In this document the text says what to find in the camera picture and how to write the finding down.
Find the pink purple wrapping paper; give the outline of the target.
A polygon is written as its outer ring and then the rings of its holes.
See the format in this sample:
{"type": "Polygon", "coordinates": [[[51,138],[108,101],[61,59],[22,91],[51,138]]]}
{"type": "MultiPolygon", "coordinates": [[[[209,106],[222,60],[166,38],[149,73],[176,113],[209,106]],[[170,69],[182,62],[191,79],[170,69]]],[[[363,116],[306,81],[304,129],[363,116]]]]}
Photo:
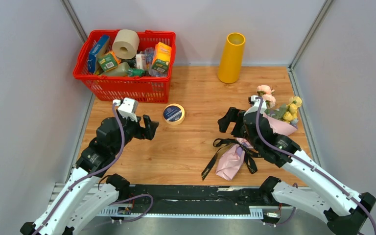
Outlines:
{"type": "Polygon", "coordinates": [[[294,153],[300,146],[289,138],[297,127],[288,122],[277,120],[266,113],[246,112],[231,107],[225,116],[218,120],[219,131],[227,131],[229,124],[235,126],[231,132],[233,138],[217,138],[213,142],[219,149],[202,172],[205,179],[209,170],[217,166],[216,174],[225,180],[232,180],[241,166],[245,164],[251,174],[258,168],[255,158],[264,159],[278,167],[289,161],[289,156],[272,149],[269,145],[294,153]]]}

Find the black printed ribbon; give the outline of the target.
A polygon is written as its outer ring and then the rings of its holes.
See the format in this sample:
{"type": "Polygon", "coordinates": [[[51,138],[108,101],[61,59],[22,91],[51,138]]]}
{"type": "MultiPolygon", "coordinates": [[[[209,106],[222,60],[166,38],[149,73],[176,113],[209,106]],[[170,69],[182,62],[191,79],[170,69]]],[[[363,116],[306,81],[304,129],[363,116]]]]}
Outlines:
{"type": "Polygon", "coordinates": [[[253,150],[252,145],[247,140],[243,138],[217,138],[214,140],[213,146],[217,147],[218,150],[202,171],[202,180],[205,180],[215,165],[217,165],[216,175],[228,181],[236,176],[242,165],[246,165],[251,174],[258,171],[254,159],[260,158],[261,155],[253,150]]]}

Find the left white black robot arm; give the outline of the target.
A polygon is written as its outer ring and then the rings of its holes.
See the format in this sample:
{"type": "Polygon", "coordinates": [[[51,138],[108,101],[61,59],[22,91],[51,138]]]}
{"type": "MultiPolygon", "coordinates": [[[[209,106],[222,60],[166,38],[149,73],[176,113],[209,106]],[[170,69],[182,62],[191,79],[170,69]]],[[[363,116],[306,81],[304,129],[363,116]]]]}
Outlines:
{"type": "Polygon", "coordinates": [[[132,139],[152,140],[159,123],[148,115],[104,119],[96,137],[85,148],[67,183],[53,203],[34,222],[26,222],[23,235],[76,235],[105,207],[133,203],[130,183],[118,174],[106,175],[132,139]]]}

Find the pink artificial flower stem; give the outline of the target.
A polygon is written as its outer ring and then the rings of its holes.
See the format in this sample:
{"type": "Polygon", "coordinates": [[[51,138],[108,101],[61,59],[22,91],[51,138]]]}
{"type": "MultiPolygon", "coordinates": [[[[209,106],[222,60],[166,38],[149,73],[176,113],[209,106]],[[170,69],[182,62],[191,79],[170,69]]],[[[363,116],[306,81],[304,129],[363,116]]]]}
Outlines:
{"type": "Polygon", "coordinates": [[[268,85],[257,86],[257,94],[263,98],[268,108],[274,108],[276,105],[276,99],[273,96],[274,89],[268,85]]]}

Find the yellow artificial flower bunch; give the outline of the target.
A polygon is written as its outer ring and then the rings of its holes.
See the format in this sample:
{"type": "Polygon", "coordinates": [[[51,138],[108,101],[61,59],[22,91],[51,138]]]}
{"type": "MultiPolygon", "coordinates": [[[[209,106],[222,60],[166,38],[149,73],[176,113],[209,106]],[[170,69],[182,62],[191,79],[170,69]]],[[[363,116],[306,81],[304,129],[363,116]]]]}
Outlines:
{"type": "Polygon", "coordinates": [[[303,101],[299,96],[293,96],[287,104],[282,104],[277,109],[267,109],[265,113],[276,120],[296,126],[299,122],[298,109],[302,104],[303,101]]]}

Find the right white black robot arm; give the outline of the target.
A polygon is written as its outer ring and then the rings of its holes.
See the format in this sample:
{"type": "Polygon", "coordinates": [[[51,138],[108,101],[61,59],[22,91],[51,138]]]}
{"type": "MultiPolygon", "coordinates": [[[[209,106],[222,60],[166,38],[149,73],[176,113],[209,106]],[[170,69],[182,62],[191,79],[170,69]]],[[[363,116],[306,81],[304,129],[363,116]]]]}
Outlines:
{"type": "Polygon", "coordinates": [[[251,150],[245,150],[247,153],[293,174],[312,190],[309,193],[269,176],[259,192],[264,204],[277,201],[301,209],[326,223],[335,235],[358,235],[365,221],[370,220],[376,234],[376,222],[371,215],[376,203],[373,195],[359,193],[336,180],[292,139],[275,133],[268,119],[254,107],[248,111],[229,108],[217,122],[219,131],[225,133],[231,122],[235,123],[231,134],[251,145],[251,150]]]}

